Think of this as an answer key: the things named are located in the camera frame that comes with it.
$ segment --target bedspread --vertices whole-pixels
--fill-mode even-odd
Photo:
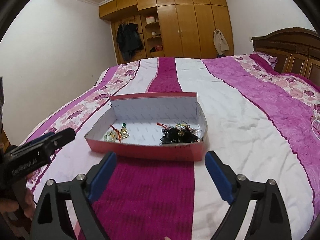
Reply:
[[[109,96],[197,92],[208,122],[210,149],[236,174],[277,181],[292,239],[301,239],[320,211],[320,142],[311,120],[320,116],[318,87],[277,74],[257,54],[217,59],[152,58],[109,68],[97,85],[39,124],[27,140],[72,127],[74,142],[52,156],[28,181],[37,200],[48,179],[86,173],[102,156],[84,135],[110,108]],[[210,239],[228,204],[204,162],[163,162],[120,157],[101,198],[92,205],[111,239]],[[72,224],[76,216],[68,203]],[[237,239],[243,239],[254,203]]]

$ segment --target white cable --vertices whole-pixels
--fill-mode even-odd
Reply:
[[[313,133],[315,134],[315,136],[316,136],[316,137],[318,138],[318,140],[320,141],[320,138],[316,135],[315,130],[313,130],[313,124],[314,124],[315,122],[320,123],[320,120],[318,120],[318,119],[313,120],[313,122],[311,123],[311,130],[313,131]]]

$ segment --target headboard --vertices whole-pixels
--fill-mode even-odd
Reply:
[[[287,28],[264,37],[253,37],[255,51],[278,58],[279,73],[295,73],[320,86],[320,37],[304,28]]]

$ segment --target hand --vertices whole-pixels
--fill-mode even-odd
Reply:
[[[35,212],[36,206],[33,202],[34,195],[29,188],[27,188],[25,201],[29,205],[25,210],[24,214],[27,218],[32,219]],[[0,212],[15,212],[19,209],[19,204],[11,199],[0,198]]]

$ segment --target beige cloth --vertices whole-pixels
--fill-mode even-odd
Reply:
[[[216,29],[213,33],[213,43],[219,55],[229,50],[229,45],[219,29]]]

